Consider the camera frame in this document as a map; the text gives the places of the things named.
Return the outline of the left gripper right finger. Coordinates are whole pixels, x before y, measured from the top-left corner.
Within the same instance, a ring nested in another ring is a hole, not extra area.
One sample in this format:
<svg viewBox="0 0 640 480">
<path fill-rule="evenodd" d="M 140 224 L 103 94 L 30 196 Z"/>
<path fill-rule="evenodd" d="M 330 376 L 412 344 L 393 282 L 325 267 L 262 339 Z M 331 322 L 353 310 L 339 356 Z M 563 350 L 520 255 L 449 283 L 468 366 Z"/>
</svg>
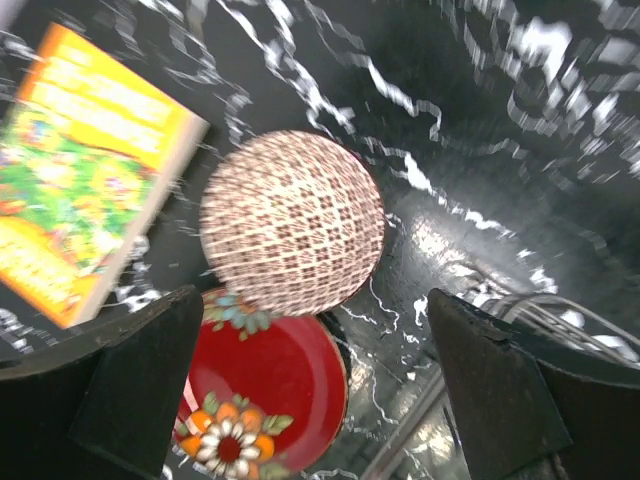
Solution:
<svg viewBox="0 0 640 480">
<path fill-rule="evenodd" d="M 637 368 L 440 289 L 428 320 L 472 478 L 638 478 Z"/>
</svg>

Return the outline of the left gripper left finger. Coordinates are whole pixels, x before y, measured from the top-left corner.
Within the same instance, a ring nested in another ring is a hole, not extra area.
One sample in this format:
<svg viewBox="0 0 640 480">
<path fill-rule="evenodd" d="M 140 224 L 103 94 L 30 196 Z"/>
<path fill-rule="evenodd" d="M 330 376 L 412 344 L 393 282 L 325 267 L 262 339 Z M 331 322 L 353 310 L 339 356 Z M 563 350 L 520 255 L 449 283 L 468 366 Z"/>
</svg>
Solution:
<svg viewBox="0 0 640 480">
<path fill-rule="evenodd" d="M 203 316 L 183 286 L 1 363 L 4 479 L 157 479 Z"/>
</svg>

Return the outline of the brown patterned ceramic bowl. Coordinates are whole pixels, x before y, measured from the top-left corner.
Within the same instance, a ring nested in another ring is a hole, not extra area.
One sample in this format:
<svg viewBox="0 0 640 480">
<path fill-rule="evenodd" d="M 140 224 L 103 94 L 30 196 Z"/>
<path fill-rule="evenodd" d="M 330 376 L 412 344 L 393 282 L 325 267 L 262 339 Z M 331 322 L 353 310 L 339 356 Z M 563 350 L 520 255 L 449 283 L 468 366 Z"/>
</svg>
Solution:
<svg viewBox="0 0 640 480">
<path fill-rule="evenodd" d="M 316 315 L 352 297 L 384 250 L 379 188 L 359 158 L 319 134 L 281 130 L 228 153 L 200 205 L 205 258 L 259 311 Z"/>
</svg>

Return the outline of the red floral plate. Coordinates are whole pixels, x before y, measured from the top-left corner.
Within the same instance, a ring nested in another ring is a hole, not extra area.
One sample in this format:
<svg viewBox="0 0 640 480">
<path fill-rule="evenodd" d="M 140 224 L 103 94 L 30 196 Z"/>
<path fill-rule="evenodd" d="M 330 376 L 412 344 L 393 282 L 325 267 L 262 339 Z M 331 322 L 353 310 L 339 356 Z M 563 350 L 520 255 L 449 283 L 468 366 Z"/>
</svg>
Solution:
<svg viewBox="0 0 640 480">
<path fill-rule="evenodd" d="M 203 295 L 173 439 L 219 479 L 290 479 L 341 429 L 348 369 L 315 316 L 277 318 L 223 288 Z"/>
</svg>

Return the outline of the black wire dish rack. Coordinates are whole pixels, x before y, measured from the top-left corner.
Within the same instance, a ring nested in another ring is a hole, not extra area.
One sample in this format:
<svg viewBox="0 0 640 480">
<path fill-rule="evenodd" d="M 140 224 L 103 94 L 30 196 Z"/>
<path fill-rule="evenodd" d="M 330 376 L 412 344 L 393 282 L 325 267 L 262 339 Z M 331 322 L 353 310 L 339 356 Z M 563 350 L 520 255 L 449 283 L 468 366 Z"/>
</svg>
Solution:
<svg viewBox="0 0 640 480">
<path fill-rule="evenodd" d="M 435 289 L 428 320 L 437 369 L 366 478 L 389 478 L 441 406 L 473 479 L 638 477 L 636 337 L 552 294 L 474 306 Z"/>
</svg>

